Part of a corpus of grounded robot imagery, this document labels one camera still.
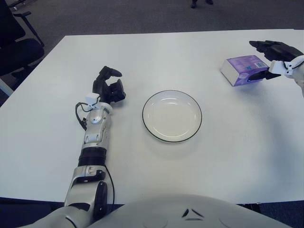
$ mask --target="black cable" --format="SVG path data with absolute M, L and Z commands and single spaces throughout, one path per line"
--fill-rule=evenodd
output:
M 111 180 L 111 183 L 112 183 L 112 188 L 113 188 L 113 203 L 112 203 L 112 207 L 111 207 L 111 212 L 112 212 L 112 211 L 113 211 L 113 207 L 114 207 L 114 201 L 115 201 L 115 189 L 114 189 L 114 183 L 113 183 L 113 180 L 112 180 L 111 174 L 110 174 L 110 172 L 109 172 L 109 170 L 108 170 L 107 166 L 106 166 L 106 165 L 104 165 L 104 166 L 105 166 L 106 171 L 107 171 L 107 172 L 108 172 L 108 174 L 109 174 L 109 177 L 110 177 L 110 180 Z
M 295 66 L 294 68 L 291 68 L 291 69 L 292 69 L 292 70 L 293 70 L 293 69 L 296 69 L 296 68 L 298 68 L 299 66 L 301 66 L 303 63 L 304 63 L 304 61 L 303 61 L 302 63 L 300 63 L 299 65 Z M 283 66 L 284 66 L 284 68 L 285 68 L 286 70 L 288 70 L 288 68 L 286 67 L 286 63 L 285 63 L 285 62 L 283 62 Z
M 300 65 L 302 65 L 304 63 L 304 61 L 302 63 L 300 63 L 299 65 L 297 65 L 296 67 L 294 67 L 293 69 L 296 69 L 297 67 L 299 67 Z
M 85 125 L 85 122 L 83 122 L 80 118 L 79 118 L 79 115 L 78 115 L 78 112 L 77 112 L 77 109 L 78 107 L 81 105 L 80 102 L 78 102 L 76 105 L 75 105 L 75 115 L 76 115 L 76 118 L 79 122 L 79 124 L 82 126 L 82 128 L 86 131 L 86 125 Z
M 92 104 L 92 105 L 95 105 L 95 104 L 97 104 L 98 103 L 98 99 L 100 98 L 100 95 L 97 97 L 97 99 L 96 99 L 96 102 L 94 103 L 94 104 Z M 77 118 L 77 120 L 78 120 L 78 122 L 80 123 L 80 125 L 82 126 L 82 128 L 86 131 L 86 125 L 85 125 L 85 122 L 84 121 L 82 121 L 82 120 L 80 120 L 80 118 L 79 118 L 79 115 L 78 115 L 78 112 L 77 112 L 77 109 L 78 109 L 78 107 L 79 106 L 81 106 L 81 109 L 82 109 L 82 111 L 84 111 L 85 113 L 88 113 L 88 112 L 90 112 L 90 111 L 92 111 L 93 110 L 93 108 L 91 108 L 90 110 L 84 110 L 84 108 L 83 108 L 83 106 L 82 105 L 87 105 L 87 103 L 83 103 L 83 102 L 78 102 L 77 104 L 76 104 L 76 106 L 75 106 L 75 115 L 76 115 L 76 118 Z
M 286 64 L 285 64 L 284 61 L 283 61 L 283 66 L 284 66 L 284 68 L 285 68 L 286 70 L 288 70 L 288 68 L 286 67 Z

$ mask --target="plate rim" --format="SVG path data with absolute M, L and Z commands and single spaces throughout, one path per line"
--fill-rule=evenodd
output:
M 165 139 L 161 139 L 161 138 L 157 137 L 155 134 L 153 134 L 153 133 L 149 130 L 149 128 L 147 127 L 146 123 L 144 122 L 143 110 L 144 110 L 146 104 L 148 103 L 148 101 L 149 101 L 153 96 L 155 96 L 155 95 L 157 95 L 157 94 L 159 94 L 159 93 L 162 93 L 162 92 L 166 92 L 166 91 L 175 91 L 175 92 L 183 93 L 183 94 L 185 94 L 185 95 L 191 97 L 191 98 L 194 100 L 194 102 L 195 102 L 195 103 L 198 105 L 198 107 L 199 107 L 199 111 L 200 111 L 200 123 L 199 123 L 199 124 L 200 124 L 200 125 L 199 125 L 198 129 L 196 130 L 196 132 L 195 132 L 193 135 L 191 135 L 190 137 L 188 137 L 187 139 L 180 140 L 180 141 L 168 141 L 168 140 L 165 140 Z M 167 89 L 167 90 L 159 91 L 159 92 L 153 94 L 152 96 L 150 96 L 150 97 L 148 98 L 148 100 L 144 103 L 144 106 L 143 106 L 143 108 L 142 108 L 142 121 L 143 121 L 143 124 L 144 124 L 145 128 L 146 128 L 146 129 L 148 130 L 148 132 L 150 132 L 150 134 L 153 135 L 155 138 L 157 138 L 157 139 L 159 139 L 159 140 L 162 140 L 162 141 L 164 141 L 164 142 L 167 142 L 167 143 L 174 143 L 174 142 L 175 142 L 175 143 L 180 143 L 180 142 L 183 142 L 183 141 L 188 140 L 189 138 L 192 138 L 192 137 L 199 131 L 202 120 L 203 120 L 203 114 L 202 114 L 202 112 L 201 112 L 201 108 L 200 108 L 200 106 L 199 106 L 199 103 L 197 103 L 197 101 L 196 101 L 192 96 L 190 96 L 189 94 L 187 94 L 187 93 L 185 93 L 185 92 L 182 92 L 182 91 L 179 91 L 179 90 Z

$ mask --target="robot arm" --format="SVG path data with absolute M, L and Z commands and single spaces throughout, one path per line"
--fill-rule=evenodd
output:
M 87 103 L 76 105 L 76 116 L 85 130 L 85 136 L 64 207 L 25 227 L 85 228 L 106 214 L 108 188 L 105 177 L 109 172 L 105 159 L 112 113 L 110 103 L 125 98 L 121 80 L 107 85 L 106 80 L 111 76 L 121 77 L 122 74 L 117 70 L 104 67 L 94 81 L 93 92 L 86 96 Z M 82 105 L 87 105 L 88 110 L 85 110 Z M 77 112 L 80 106 L 84 112 L 88 113 L 82 121 Z
M 249 80 L 271 79 L 285 75 L 295 80 L 304 96 L 304 54 L 301 51 L 276 41 L 250 41 L 249 43 L 271 61 L 268 70 L 252 75 Z

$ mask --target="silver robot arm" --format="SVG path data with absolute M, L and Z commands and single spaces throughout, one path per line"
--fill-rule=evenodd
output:
M 85 130 L 85 136 L 78 166 L 74 169 L 64 207 L 25 227 L 86 228 L 107 213 L 106 173 L 108 173 L 113 187 L 111 175 L 105 165 L 109 143 L 110 115 L 113 112 L 110 103 L 125 98 L 120 80 L 107 85 L 106 80 L 111 76 L 120 77 L 122 74 L 109 67 L 104 67 L 94 81 L 93 92 L 86 96 L 87 103 L 76 105 L 76 116 Z M 88 112 L 87 117 L 83 120 L 80 120 L 78 116 L 79 107 L 84 112 Z

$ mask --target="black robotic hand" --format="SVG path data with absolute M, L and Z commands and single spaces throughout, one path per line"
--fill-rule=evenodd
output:
M 255 47 L 258 52 L 264 53 L 265 58 L 267 58 L 269 61 L 277 60 L 277 61 L 290 62 L 294 58 L 303 55 L 303 53 L 298 49 L 282 42 L 270 41 L 270 40 L 249 41 L 249 44 Z M 263 78 L 271 79 L 278 76 L 280 75 L 270 73 L 267 69 L 265 71 L 261 71 L 259 73 L 250 76 L 249 80 L 252 81 Z
M 106 80 L 111 76 L 121 77 L 122 74 L 117 70 L 104 66 L 93 83 L 92 91 L 93 93 L 100 95 L 101 102 L 106 102 L 108 104 L 125 99 L 124 87 L 120 79 L 115 83 L 107 85 Z
M 265 58 L 269 61 L 290 62 L 294 58 L 303 55 L 298 49 L 288 46 L 285 43 L 277 41 L 249 41 L 249 44 L 256 48 L 258 52 L 264 53 Z

